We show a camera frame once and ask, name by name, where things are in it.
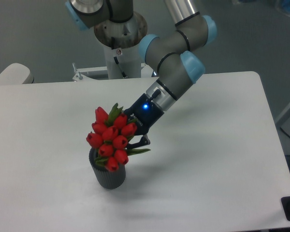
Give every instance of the metal pole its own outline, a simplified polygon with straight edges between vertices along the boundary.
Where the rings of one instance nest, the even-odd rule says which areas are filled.
[[[176,24],[198,12],[193,0],[164,0],[164,3]]]

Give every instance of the tulip bouquet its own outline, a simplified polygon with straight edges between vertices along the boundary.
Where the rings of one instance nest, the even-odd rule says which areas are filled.
[[[104,167],[110,172],[119,169],[119,164],[128,163],[128,156],[140,154],[150,149],[127,149],[129,141],[137,130],[134,120],[128,121],[127,115],[122,113],[116,103],[107,114],[101,107],[95,111],[96,122],[92,123],[93,132],[86,140],[98,155],[94,159],[97,166]]]

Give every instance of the black cable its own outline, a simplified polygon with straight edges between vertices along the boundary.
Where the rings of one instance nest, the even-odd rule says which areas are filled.
[[[288,138],[290,138],[290,135],[287,134],[287,132],[284,131],[284,129],[282,129],[281,127],[279,128],[281,130],[281,132],[283,132]]]

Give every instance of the gray floor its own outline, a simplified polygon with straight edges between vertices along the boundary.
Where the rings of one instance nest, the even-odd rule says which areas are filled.
[[[73,62],[78,68],[105,65],[93,31],[78,31],[65,1],[0,0],[0,73],[18,62],[30,68],[36,83],[65,82],[72,79]],[[270,0],[196,3],[218,26],[216,41],[195,52],[206,72],[256,71],[276,117],[290,101],[290,18]],[[174,31],[162,0],[135,0],[134,8],[147,20],[149,33],[163,37]]]

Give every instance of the green leaf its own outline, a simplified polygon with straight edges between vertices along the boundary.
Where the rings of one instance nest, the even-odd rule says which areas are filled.
[[[108,161],[108,158],[101,158],[100,160],[95,160],[95,163],[98,166],[104,167],[105,166],[105,162]]]
[[[107,127],[112,126],[112,124],[110,124],[108,121],[104,121],[104,124],[105,124]]]
[[[129,121],[127,122],[127,125],[130,124],[130,123],[133,123],[133,122],[137,122],[137,119],[134,118],[134,119],[129,120]]]
[[[144,153],[144,152],[147,152],[147,151],[150,151],[150,149],[144,148],[144,149],[129,149],[129,150],[126,150],[128,156],[133,156],[133,155],[136,155],[136,154],[141,154],[141,153]]]
[[[113,107],[112,107],[112,109],[111,109],[111,112],[109,113],[109,115],[111,115],[115,110],[117,110],[118,109],[118,103],[116,103]]]
[[[110,140],[105,140],[104,143],[110,145],[110,144],[112,144],[113,142],[110,141]]]
[[[130,135],[127,137],[128,142],[130,142],[134,138],[134,135]]]
[[[113,125],[115,119],[121,114],[122,109],[123,107],[120,107],[119,109],[114,109],[114,110],[112,109],[108,116],[107,123],[110,125]]]
[[[100,162],[100,161],[97,161],[97,162],[96,162],[96,165],[97,165],[97,166],[100,166],[100,167],[105,167],[104,162]]]

